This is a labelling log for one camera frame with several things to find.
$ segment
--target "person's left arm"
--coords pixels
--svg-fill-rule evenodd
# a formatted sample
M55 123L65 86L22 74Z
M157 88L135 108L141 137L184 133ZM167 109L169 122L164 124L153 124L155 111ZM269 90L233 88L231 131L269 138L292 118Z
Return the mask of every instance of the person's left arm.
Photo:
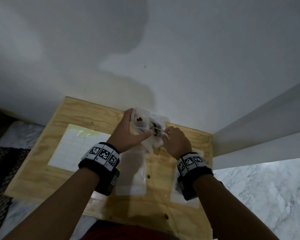
M130 133L133 109L123 118L107 143L122 153L138 145L153 133ZM69 239L99 182L99 176L87 168L77 170L55 193L14 228L4 240L10 239Z

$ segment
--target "hand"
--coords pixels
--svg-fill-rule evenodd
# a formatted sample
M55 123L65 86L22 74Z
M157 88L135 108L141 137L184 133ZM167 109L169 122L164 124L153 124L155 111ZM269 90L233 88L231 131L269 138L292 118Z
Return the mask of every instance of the hand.
M138 145L141 141L149 138L154 132L153 130L147 130L141 135L132 135L130 133L130 121L133 108L124 112L123 117L114 132L108 139L107 143L113 145L118 149L119 153L128 151L132 147Z
M179 128L170 126L165 129L164 132L170 134L170 139L163 134L163 145L167 152L176 160L178 160L183 154L192 152L191 142Z

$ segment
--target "plywood tabletop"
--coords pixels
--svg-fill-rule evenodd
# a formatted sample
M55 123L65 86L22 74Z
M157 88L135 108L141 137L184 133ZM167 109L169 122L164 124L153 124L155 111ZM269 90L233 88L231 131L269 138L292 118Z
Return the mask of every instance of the plywood tabletop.
M112 134L123 111L65 97L28 157L9 184L5 195L43 202L73 172L47 165L68 124ZM204 151L212 165L212 135L179 127L192 143ZM84 214L98 219L137 224L174 234L180 239L212 239L212 229L202 206L195 209L170 201L176 160L161 147L155 155L147 154L147 193L144 196L109 197L94 193Z

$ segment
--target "black wristband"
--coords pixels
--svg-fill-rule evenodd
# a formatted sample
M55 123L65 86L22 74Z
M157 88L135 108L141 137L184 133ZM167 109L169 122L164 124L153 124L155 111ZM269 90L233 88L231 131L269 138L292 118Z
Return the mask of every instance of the black wristband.
M95 191L109 196L120 175L116 169L119 162L118 150L109 143L100 142L85 153L78 166L95 172L100 179Z
M206 174L213 175L208 162L196 152L183 154L177 162L177 168L180 173L177 180L185 200L197 197L193 188L193 182L197 178Z

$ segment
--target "wall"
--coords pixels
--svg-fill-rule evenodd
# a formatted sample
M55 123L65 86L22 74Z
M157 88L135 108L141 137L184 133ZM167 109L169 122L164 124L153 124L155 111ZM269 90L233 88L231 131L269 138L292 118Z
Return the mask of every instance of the wall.
M300 0L0 0L0 108L65 95L215 133L300 83Z
M300 132L213 158L213 169L300 158Z
M300 83L213 135L220 156L300 132Z

